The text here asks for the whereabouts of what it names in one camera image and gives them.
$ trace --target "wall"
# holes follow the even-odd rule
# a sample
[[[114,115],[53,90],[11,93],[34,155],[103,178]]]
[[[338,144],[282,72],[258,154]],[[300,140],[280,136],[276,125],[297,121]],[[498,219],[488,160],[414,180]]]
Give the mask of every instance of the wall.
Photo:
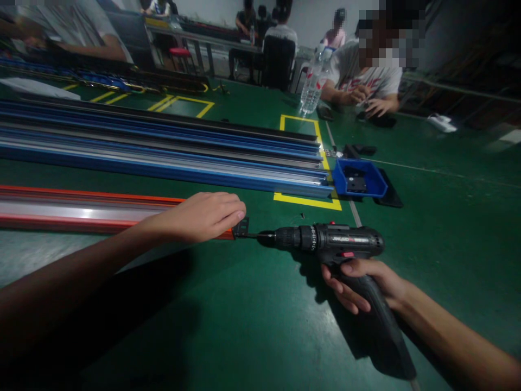
[[[288,26],[296,31],[299,45],[314,48],[333,27],[337,9],[345,8],[347,11],[344,30],[349,36],[357,27],[359,11],[372,9],[373,3],[373,0],[322,0],[319,4],[313,0],[293,0]]]
[[[254,0],[255,11],[264,4],[268,12],[275,7],[276,0]],[[243,0],[174,0],[180,15],[206,22],[235,27],[237,12],[244,7]]]
[[[504,11],[504,0],[445,1],[425,35],[425,62],[433,71],[456,57],[479,38],[484,29]]]

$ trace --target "plastic water bottle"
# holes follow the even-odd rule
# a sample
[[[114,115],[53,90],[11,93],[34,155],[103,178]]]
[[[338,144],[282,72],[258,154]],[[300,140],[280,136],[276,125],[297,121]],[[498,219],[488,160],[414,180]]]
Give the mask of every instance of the plastic water bottle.
[[[319,64],[322,61],[322,53],[325,48],[326,48],[326,46],[323,43],[321,43],[315,49],[315,54],[313,55],[313,58],[311,59],[311,64],[309,64],[309,66],[308,66],[308,72],[306,73],[306,79],[304,80],[304,86],[302,87],[302,94],[300,95],[301,106],[304,106],[304,101],[305,101],[304,97],[307,96],[313,73],[316,73],[320,70]]]
[[[250,28],[250,41],[251,46],[255,46],[255,26],[252,24]]]
[[[328,73],[328,62],[331,58],[333,51],[331,49],[325,49],[315,61],[313,67],[310,67],[306,78],[306,84],[302,90],[302,96],[300,103],[302,105],[302,111],[306,114],[311,114],[315,111],[319,104],[320,96],[322,95],[322,88],[327,81]]]

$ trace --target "black chair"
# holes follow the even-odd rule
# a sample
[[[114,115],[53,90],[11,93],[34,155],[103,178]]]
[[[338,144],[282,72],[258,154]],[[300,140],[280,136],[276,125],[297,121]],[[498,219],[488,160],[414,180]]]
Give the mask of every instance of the black chair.
[[[264,39],[264,67],[261,85],[287,91],[295,58],[295,43],[287,38],[267,36]]]

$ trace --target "cordless drill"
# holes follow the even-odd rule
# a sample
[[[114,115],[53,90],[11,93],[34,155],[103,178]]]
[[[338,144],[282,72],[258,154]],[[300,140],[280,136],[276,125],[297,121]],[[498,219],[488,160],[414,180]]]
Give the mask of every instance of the cordless drill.
[[[370,312],[359,311],[368,340],[373,344],[373,365],[383,374],[399,379],[413,380],[416,369],[405,346],[402,332],[396,323],[380,288],[372,277],[348,277],[340,271],[340,265],[353,258],[369,259],[380,255],[384,239],[378,231],[368,228],[351,228],[340,224],[303,225],[284,227],[273,234],[249,235],[271,238],[277,247],[312,251],[331,270],[332,277],[343,282],[371,304]]]

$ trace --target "green workbench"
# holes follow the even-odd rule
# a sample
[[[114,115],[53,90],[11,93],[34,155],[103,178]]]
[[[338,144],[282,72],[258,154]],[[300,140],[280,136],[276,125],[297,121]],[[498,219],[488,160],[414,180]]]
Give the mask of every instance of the green workbench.
[[[293,118],[298,97],[238,83],[226,87],[228,95],[210,88],[202,96],[175,97],[74,86],[70,91],[84,100],[273,129],[284,116],[285,131],[315,132],[315,113],[306,118],[310,121]],[[497,136],[470,130],[442,134],[405,116],[391,130],[356,122],[350,109],[335,116],[336,144],[377,146],[372,159],[387,171],[405,204],[393,209],[371,199],[357,203],[362,223],[386,239],[380,259],[519,358],[519,147],[494,153]],[[331,148],[325,123],[318,126],[324,147]],[[329,164],[334,167],[334,160]],[[234,192],[246,203],[251,232],[329,221],[354,225],[345,200],[86,169],[0,160],[0,183],[178,198]],[[0,286],[101,239],[2,230]],[[199,244],[116,275],[21,360],[12,377],[35,389],[410,389],[362,357],[360,331],[325,288],[319,270],[312,257],[249,239]],[[422,390],[454,386],[450,371],[420,342],[406,338],[406,343]]]

